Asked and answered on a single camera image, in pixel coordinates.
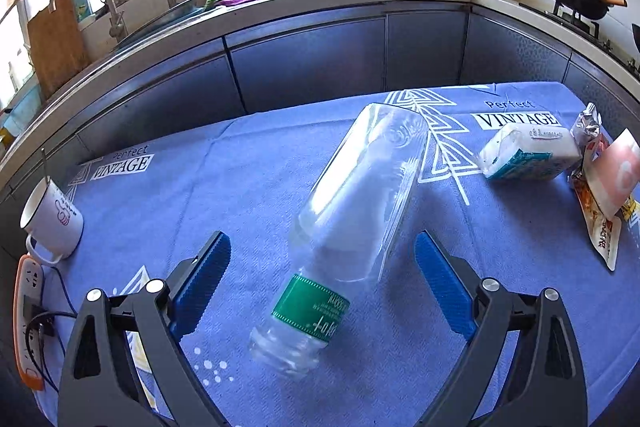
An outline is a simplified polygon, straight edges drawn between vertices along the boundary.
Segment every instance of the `tissue pack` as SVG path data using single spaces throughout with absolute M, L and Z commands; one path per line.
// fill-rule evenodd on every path
M 568 129 L 508 123 L 478 155 L 487 179 L 551 180 L 581 156 Z

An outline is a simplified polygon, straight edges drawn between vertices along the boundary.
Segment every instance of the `cutting board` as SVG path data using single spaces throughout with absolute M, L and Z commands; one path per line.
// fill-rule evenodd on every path
M 73 0 L 56 0 L 56 9 L 46 7 L 27 24 L 31 61 L 42 94 L 48 99 L 91 61 L 76 22 Z

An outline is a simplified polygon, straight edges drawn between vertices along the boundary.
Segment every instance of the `empty bottle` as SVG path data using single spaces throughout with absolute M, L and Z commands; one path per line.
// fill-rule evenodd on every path
M 289 232 L 291 272 L 250 335 L 255 360 L 304 377 L 351 300 L 382 276 L 428 135 L 414 111 L 364 108 Z

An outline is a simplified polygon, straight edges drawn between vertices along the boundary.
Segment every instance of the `blue tablecloth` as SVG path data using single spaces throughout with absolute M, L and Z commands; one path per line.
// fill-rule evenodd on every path
M 409 107 L 429 121 L 418 186 L 382 282 L 352 303 L 317 370 L 302 383 L 281 380 L 250 358 L 249 332 L 289 269 L 293 215 L 371 102 Z M 253 114 L 153 140 L 79 167 L 67 190 L 84 215 L 84 233 L 61 270 L 79 307 L 94 287 L 115 295 L 166 277 L 223 230 L 231 263 L 181 346 L 231 425 L 406 427 L 427 409 L 464 345 L 413 260 L 415 235 L 428 228 L 481 277 L 533 295 L 545 286 L 559 290 L 580 346 L 592 421 L 640 358 L 638 236 L 623 227 L 610 273 L 562 176 L 491 184 L 472 156 L 504 124 L 504 113 L 569 127 L 583 108 L 556 83 L 417 89 Z M 128 160 L 125 168 L 112 165 Z M 47 280 L 47 307 L 66 309 L 59 282 Z M 57 324 L 67 340 L 72 321 Z M 479 413 L 497 399 L 515 337 Z M 143 383 L 167 413 L 135 337 L 131 344 Z M 57 380 L 60 348 L 48 342 L 46 353 Z M 56 394 L 38 395 L 55 420 Z

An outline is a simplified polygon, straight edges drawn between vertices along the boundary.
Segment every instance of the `wok handle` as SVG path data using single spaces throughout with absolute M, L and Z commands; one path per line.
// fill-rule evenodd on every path
M 626 0 L 601 0 L 604 4 L 610 4 L 611 6 L 627 7 Z

